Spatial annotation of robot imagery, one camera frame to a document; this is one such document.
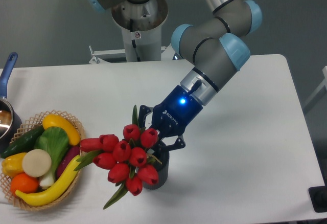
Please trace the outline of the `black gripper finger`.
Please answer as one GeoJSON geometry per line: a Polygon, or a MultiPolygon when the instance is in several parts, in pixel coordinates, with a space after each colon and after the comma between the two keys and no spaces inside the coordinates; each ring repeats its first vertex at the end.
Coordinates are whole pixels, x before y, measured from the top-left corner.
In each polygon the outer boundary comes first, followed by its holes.
{"type": "Polygon", "coordinates": [[[138,112],[138,124],[140,128],[146,126],[146,117],[153,112],[153,107],[141,105],[138,112]]]}
{"type": "Polygon", "coordinates": [[[180,135],[177,137],[175,142],[171,145],[166,145],[162,140],[160,140],[151,149],[154,152],[164,153],[164,152],[169,152],[169,151],[183,149],[183,148],[185,148],[185,141],[183,135],[180,135]]]}

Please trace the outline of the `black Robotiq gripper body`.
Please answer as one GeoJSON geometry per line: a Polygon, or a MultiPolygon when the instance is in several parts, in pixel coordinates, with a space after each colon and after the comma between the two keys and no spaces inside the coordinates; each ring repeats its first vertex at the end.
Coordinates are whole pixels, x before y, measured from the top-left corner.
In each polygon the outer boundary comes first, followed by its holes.
{"type": "Polygon", "coordinates": [[[202,109],[203,106],[178,85],[154,106],[151,128],[159,131],[161,139],[180,136],[202,109]]]}

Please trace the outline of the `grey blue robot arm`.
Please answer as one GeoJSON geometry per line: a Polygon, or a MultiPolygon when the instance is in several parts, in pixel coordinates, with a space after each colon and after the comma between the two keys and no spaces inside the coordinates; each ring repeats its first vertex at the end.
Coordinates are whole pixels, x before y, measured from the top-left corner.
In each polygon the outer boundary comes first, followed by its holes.
{"type": "MultiPolygon", "coordinates": [[[[193,69],[155,107],[141,106],[138,123],[152,115],[154,132],[145,135],[145,149],[167,152],[183,148],[182,135],[222,87],[250,57],[242,37],[262,23],[260,7],[251,0],[206,0],[213,18],[199,26],[180,25],[171,46],[193,69]]],[[[161,60],[161,28],[167,19],[165,0],[89,0],[99,11],[111,10],[121,28],[128,62],[161,60]]]]}

